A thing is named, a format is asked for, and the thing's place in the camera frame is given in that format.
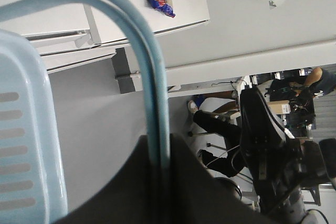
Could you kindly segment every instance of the cable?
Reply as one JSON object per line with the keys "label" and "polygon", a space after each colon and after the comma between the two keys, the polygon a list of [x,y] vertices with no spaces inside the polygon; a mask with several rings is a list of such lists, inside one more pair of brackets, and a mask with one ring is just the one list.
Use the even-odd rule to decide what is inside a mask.
{"label": "cable", "polygon": [[239,153],[239,151],[240,151],[240,149],[239,150],[237,150],[236,152],[235,152],[235,154],[233,154],[233,156],[232,156],[232,158],[231,158],[231,166],[232,166],[232,168],[236,171],[236,172],[240,172],[240,171],[238,171],[236,168],[235,168],[235,166],[234,166],[234,164],[233,164],[233,160],[235,159],[235,157],[237,156],[237,154]]}
{"label": "cable", "polygon": [[248,85],[247,82],[246,82],[245,80],[243,80],[243,79],[238,79],[238,80],[236,80],[236,83],[237,83],[238,81],[243,81],[243,82],[245,82],[246,85]]}
{"label": "cable", "polygon": [[237,150],[237,151],[235,152],[235,154],[233,154],[233,156],[232,156],[232,158],[231,158],[231,166],[232,166],[232,168],[233,168],[238,174],[240,174],[240,175],[242,175],[242,176],[244,176],[244,177],[250,179],[250,180],[253,182],[253,179],[252,179],[251,177],[249,177],[249,176],[245,175],[244,173],[241,173],[240,171],[238,171],[238,170],[235,168],[234,164],[233,164],[233,160],[234,160],[235,157],[238,155],[239,151],[240,151],[240,150]]}
{"label": "cable", "polygon": [[218,159],[219,159],[221,156],[223,156],[225,153],[228,153],[228,152],[230,152],[230,151],[232,151],[232,150],[234,150],[234,149],[236,149],[236,148],[238,148],[238,147],[239,147],[239,145],[237,145],[237,146],[235,146],[235,147],[233,147],[233,148],[231,148],[231,149],[229,149],[229,150],[223,152],[222,154],[220,154],[220,156],[218,156],[218,157],[215,158],[214,160],[212,160],[212,161],[210,161],[209,163],[207,163],[207,164],[205,165],[205,167],[208,168],[208,165],[209,165],[209,164],[211,164],[211,163],[215,162],[216,160],[218,160]]}
{"label": "cable", "polygon": [[308,212],[311,212],[311,211],[319,212],[320,215],[324,218],[326,224],[329,224],[328,219],[326,218],[326,216],[324,215],[324,213],[322,213],[320,210],[317,210],[317,209],[309,209],[309,210],[307,210],[307,211],[308,211]]}
{"label": "cable", "polygon": [[244,173],[239,173],[240,175],[242,175],[242,176],[244,176],[245,178],[248,178],[248,179],[250,179],[252,182],[253,182],[253,179],[251,178],[251,177],[249,177],[249,176],[247,176],[247,175],[245,175]]}

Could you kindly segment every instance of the white wall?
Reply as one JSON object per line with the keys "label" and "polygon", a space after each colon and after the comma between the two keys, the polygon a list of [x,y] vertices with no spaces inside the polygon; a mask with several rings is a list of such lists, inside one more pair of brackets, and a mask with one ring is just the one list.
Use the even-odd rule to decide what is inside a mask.
{"label": "white wall", "polygon": [[[210,24],[159,38],[168,67],[335,38],[336,0],[287,0],[273,10],[267,1],[260,0],[207,1]],[[329,55],[324,52],[314,57],[317,61],[328,57],[328,63],[336,62],[333,60],[336,47],[328,52]],[[307,64],[304,56],[305,53],[300,59],[303,65]],[[138,70],[135,60],[130,58],[131,70]],[[279,56],[271,57],[266,66],[274,67],[280,61]],[[248,68],[258,71],[259,65],[256,59]],[[236,66],[235,74],[229,77],[244,73],[241,67]]]}

